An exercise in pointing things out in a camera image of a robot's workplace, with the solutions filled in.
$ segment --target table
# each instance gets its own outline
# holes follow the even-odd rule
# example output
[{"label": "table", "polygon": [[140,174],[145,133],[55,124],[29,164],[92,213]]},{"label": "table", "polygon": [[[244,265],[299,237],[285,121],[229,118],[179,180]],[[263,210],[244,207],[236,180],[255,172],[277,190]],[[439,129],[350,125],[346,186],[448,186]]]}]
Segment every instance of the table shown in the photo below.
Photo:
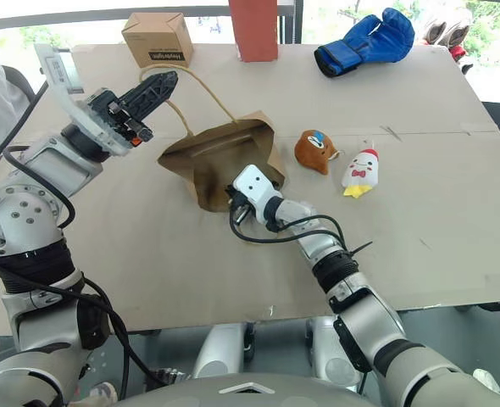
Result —
[{"label": "table", "polygon": [[[239,62],[232,45],[195,49],[191,67],[236,115],[261,109],[271,118],[284,195],[337,218],[349,247],[374,241],[357,260],[392,306],[500,300],[500,132],[445,49],[415,47],[398,64],[363,65],[333,80],[315,66],[313,46],[281,46],[278,61],[264,64]],[[124,45],[78,47],[74,58],[88,93],[136,85]],[[194,131],[228,120],[186,74],[172,100]],[[47,92],[18,139],[67,121]],[[75,264],[107,291],[128,329],[329,313],[296,244],[238,240],[227,214],[200,210],[182,179],[156,163],[185,135],[175,114],[163,105],[146,122],[155,138],[105,162],[72,198],[77,218],[65,231]],[[293,157],[301,132],[313,128],[341,151],[329,176]],[[359,200],[343,197],[348,160],[373,143],[379,185]],[[0,300],[0,334],[8,333]]]}]

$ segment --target brown paper bag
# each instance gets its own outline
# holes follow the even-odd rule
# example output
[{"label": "brown paper bag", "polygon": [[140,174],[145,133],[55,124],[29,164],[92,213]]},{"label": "brown paper bag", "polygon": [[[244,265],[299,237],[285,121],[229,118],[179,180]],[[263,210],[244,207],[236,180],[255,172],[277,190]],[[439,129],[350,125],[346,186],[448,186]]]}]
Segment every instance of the brown paper bag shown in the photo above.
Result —
[{"label": "brown paper bag", "polygon": [[202,209],[229,210],[225,189],[248,164],[255,164],[276,188],[285,170],[273,143],[275,132],[267,116],[255,112],[168,147],[158,158],[166,169],[184,177]]}]

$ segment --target paper bag handle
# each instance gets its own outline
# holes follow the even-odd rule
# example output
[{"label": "paper bag handle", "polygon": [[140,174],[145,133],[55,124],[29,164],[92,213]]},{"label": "paper bag handle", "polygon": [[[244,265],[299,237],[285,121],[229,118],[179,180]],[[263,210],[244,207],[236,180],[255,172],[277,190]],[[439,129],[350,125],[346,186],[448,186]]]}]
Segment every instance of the paper bag handle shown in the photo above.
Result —
[{"label": "paper bag handle", "polygon": [[[157,68],[170,68],[170,69],[175,69],[175,70],[184,70],[186,73],[190,74],[191,76],[193,76],[193,78],[199,82],[199,84],[203,87],[203,89],[205,89],[205,91],[208,92],[208,94],[212,97],[212,99],[214,99],[214,101],[220,106],[220,108],[222,110],[224,110],[224,112],[230,116],[230,119],[231,121],[233,121],[233,123],[236,123],[237,120],[235,118],[235,116],[227,109],[227,107],[218,99],[218,97],[216,96],[216,94],[210,90],[210,88],[207,86],[207,84],[205,82],[203,82],[203,80],[197,76],[197,74],[193,71],[193,70],[190,70],[184,66],[180,66],[180,65],[175,65],[175,64],[153,64],[153,65],[149,65],[143,69],[141,69],[141,72],[139,73],[139,82],[142,82],[142,77],[150,70],[154,70],[154,69],[157,69]],[[186,118],[184,117],[184,115],[182,114],[181,110],[178,108],[178,106],[176,106],[173,102],[171,102],[169,99],[165,101],[178,115],[179,117],[181,118],[182,120],[182,124],[184,125],[184,127],[186,128],[186,131],[188,132],[188,134],[190,136],[193,136],[193,132],[190,130],[190,127],[188,125],[188,122],[186,121]]]}]

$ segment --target red bow tie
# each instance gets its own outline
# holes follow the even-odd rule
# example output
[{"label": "red bow tie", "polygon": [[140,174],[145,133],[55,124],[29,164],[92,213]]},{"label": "red bow tie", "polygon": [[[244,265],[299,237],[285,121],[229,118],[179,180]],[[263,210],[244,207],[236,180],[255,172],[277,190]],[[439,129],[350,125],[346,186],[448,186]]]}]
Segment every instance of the red bow tie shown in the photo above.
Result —
[{"label": "red bow tie", "polygon": [[363,171],[353,170],[352,171],[352,176],[360,176],[361,178],[364,178],[366,174],[367,173],[365,172],[365,170],[363,170]]}]

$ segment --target boxing glove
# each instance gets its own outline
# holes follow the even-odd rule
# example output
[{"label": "boxing glove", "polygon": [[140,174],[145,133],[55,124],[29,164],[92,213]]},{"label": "boxing glove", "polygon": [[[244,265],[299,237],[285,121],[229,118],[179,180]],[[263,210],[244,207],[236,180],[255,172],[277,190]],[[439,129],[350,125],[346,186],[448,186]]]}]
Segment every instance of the boxing glove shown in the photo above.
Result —
[{"label": "boxing glove", "polygon": [[339,41],[314,51],[319,69],[329,77],[346,74],[366,62],[397,62],[414,43],[410,20],[394,8],[386,8],[382,21],[368,15]]}]

